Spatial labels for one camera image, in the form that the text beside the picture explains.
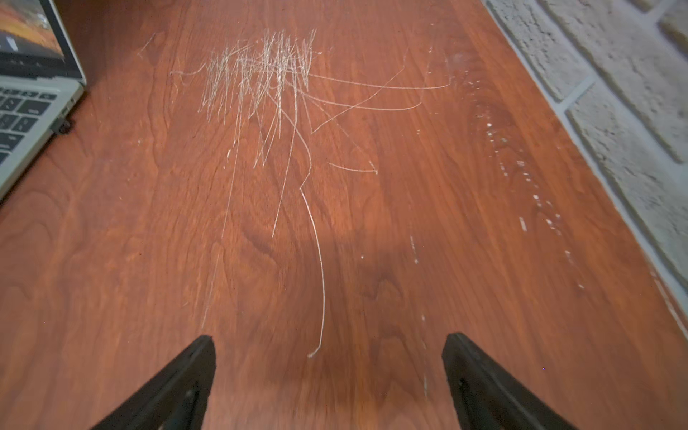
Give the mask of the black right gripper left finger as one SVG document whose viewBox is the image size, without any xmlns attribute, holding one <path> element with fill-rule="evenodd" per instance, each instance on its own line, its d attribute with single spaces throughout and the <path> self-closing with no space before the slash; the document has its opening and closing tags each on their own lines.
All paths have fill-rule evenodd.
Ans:
<svg viewBox="0 0 688 430">
<path fill-rule="evenodd" d="M 212 338 L 202 335 L 96 429 L 200 429 L 216 371 Z"/>
</svg>

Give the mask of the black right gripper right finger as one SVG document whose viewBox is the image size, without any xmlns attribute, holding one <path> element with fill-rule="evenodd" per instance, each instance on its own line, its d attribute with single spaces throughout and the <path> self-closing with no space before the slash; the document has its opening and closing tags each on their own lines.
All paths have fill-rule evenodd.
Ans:
<svg viewBox="0 0 688 430">
<path fill-rule="evenodd" d="M 442 360 L 462 429 L 573 428 L 467 335 L 449 334 Z"/>
</svg>

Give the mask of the silver laptop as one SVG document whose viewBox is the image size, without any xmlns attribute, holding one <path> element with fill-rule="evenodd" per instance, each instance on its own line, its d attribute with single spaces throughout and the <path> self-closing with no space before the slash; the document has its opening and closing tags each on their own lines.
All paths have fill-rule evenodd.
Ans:
<svg viewBox="0 0 688 430">
<path fill-rule="evenodd" d="M 55 136 L 85 93 L 86 76 L 56 3 L 1 3 L 1 196 Z"/>
</svg>

